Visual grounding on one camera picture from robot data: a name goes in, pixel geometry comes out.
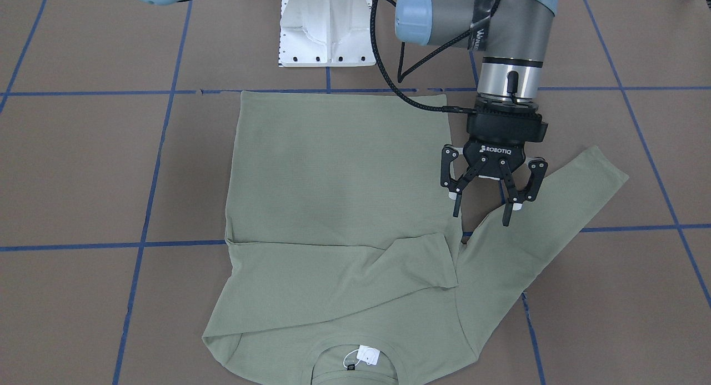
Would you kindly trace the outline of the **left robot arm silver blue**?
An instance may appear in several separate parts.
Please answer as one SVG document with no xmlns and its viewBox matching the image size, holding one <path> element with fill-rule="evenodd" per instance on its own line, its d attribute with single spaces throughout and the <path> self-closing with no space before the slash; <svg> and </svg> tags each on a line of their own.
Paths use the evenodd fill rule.
<svg viewBox="0 0 711 385">
<path fill-rule="evenodd" d="M 454 197 L 459 215 L 465 187 L 475 178 L 503 183 L 502 223 L 535 201 L 548 169 L 543 158 L 528 159 L 526 143 L 543 141 L 548 124 L 538 113 L 537 95 L 558 0 L 393 0 L 395 32 L 407 43 L 435 46 L 411 68 L 389 76 L 378 50 L 375 19 L 381 0 L 372 0 L 370 43 L 375 63 L 391 91 L 412 107 L 467 116 L 469 140 L 462 149 L 441 152 L 441 186 Z M 450 47 L 482 52 L 473 107 L 429 106 L 405 96 L 398 84 Z"/>
</svg>

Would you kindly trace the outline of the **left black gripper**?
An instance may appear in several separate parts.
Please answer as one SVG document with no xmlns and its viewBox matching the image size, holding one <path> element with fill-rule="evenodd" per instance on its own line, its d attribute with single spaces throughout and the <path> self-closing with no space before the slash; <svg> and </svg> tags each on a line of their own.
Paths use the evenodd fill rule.
<svg viewBox="0 0 711 385">
<path fill-rule="evenodd" d="M 513 173 L 526 159 L 525 143 L 543 141 L 548 124 L 537 112 L 535 102 L 512 104 L 497 99 L 477 99 L 475 112 L 467 117 L 465 130 L 469 141 L 459 150 L 444 145 L 441 151 L 441 186 L 454 195 L 453 216 L 459 217 L 462 193 L 475 177 L 498 178 L 506 189 L 502 224 L 508 227 L 513 211 L 525 201 L 535 201 L 548 170 L 545 159 L 531 159 L 528 183 L 523 189 L 515 185 Z M 458 178 L 452 177 L 452 163 L 459 157 L 467 160 L 468 168 Z"/>
</svg>

